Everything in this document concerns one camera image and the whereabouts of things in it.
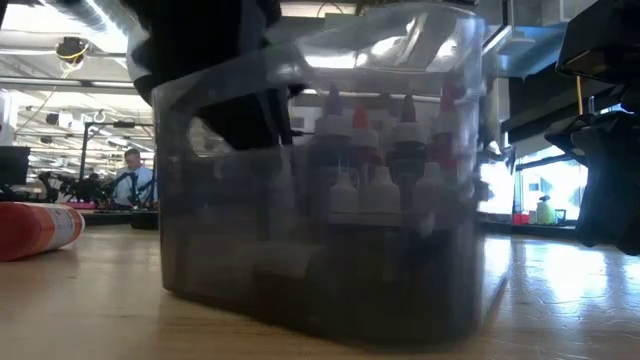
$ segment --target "clear plastic bin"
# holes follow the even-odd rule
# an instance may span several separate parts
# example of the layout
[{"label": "clear plastic bin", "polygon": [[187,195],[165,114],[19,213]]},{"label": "clear plastic bin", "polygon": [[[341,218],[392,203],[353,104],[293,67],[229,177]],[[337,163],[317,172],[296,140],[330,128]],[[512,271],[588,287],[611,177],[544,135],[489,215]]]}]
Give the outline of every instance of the clear plastic bin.
[{"label": "clear plastic bin", "polygon": [[[389,7],[156,89],[164,286],[340,340],[470,334],[487,307],[475,225],[483,30],[449,6]],[[356,102],[414,95],[415,122],[354,130],[353,109],[325,109],[304,145],[231,151],[194,117],[300,83]]]}]

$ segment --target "table surface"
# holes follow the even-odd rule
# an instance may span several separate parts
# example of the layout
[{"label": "table surface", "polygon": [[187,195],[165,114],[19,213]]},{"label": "table surface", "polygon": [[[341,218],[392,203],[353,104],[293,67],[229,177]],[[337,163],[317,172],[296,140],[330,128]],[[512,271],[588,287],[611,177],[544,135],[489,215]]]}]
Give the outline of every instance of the table surface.
[{"label": "table surface", "polygon": [[157,233],[90,228],[65,250],[0,264],[0,352],[11,360],[638,359],[638,258],[528,238],[511,249],[513,273],[482,332],[449,349],[374,353],[181,300],[161,286]]}]

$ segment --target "man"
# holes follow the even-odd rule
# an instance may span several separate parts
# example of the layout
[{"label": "man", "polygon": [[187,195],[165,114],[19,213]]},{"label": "man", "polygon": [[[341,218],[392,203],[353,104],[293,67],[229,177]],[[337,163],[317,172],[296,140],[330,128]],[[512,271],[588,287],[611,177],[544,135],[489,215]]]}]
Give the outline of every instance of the man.
[{"label": "man", "polygon": [[[132,192],[133,180],[131,176],[126,176],[126,174],[134,173],[136,175],[136,192],[141,187],[148,184],[152,177],[153,172],[142,165],[142,161],[140,159],[140,151],[137,149],[129,149],[124,153],[124,160],[127,163],[127,166],[118,170],[116,174],[116,188],[113,192],[113,200],[115,202],[115,206],[118,210],[130,210],[134,205],[132,204],[131,199],[134,196]],[[139,200],[144,202],[149,196],[150,187],[146,187],[146,190],[139,194]],[[154,192],[154,199],[157,199],[157,191]]]}]

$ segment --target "ceiling beam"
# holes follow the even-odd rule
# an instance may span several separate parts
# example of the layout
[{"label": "ceiling beam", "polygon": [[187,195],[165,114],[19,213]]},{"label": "ceiling beam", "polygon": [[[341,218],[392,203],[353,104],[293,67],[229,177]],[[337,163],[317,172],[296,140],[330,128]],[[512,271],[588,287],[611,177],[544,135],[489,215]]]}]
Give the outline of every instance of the ceiling beam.
[{"label": "ceiling beam", "polygon": [[126,81],[75,80],[0,76],[0,87],[18,91],[79,92],[90,94],[138,95],[133,83]]}]

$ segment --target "white bottle cap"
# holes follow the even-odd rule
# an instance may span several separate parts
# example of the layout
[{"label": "white bottle cap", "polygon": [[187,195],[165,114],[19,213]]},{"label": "white bottle cap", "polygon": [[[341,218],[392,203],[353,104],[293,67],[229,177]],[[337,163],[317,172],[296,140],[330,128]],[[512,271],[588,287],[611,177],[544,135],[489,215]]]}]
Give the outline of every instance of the white bottle cap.
[{"label": "white bottle cap", "polygon": [[351,120],[338,115],[328,115],[316,121],[316,136],[337,135],[351,137]]},{"label": "white bottle cap", "polygon": [[424,126],[418,123],[398,123],[391,134],[392,142],[416,142],[426,145],[427,134]]},{"label": "white bottle cap", "polygon": [[376,178],[367,191],[363,200],[362,211],[367,213],[400,213],[400,189],[391,181],[389,168],[377,167]]},{"label": "white bottle cap", "polygon": [[347,171],[339,171],[336,184],[330,190],[331,212],[353,214],[358,212],[358,191],[351,184]]},{"label": "white bottle cap", "polygon": [[444,174],[442,173],[442,169],[440,169],[440,164],[436,162],[428,162],[424,164],[424,175],[418,181],[418,184],[421,183],[440,183],[444,180]]},{"label": "white bottle cap", "polygon": [[372,129],[352,129],[351,145],[377,149],[380,144],[378,133]]}]

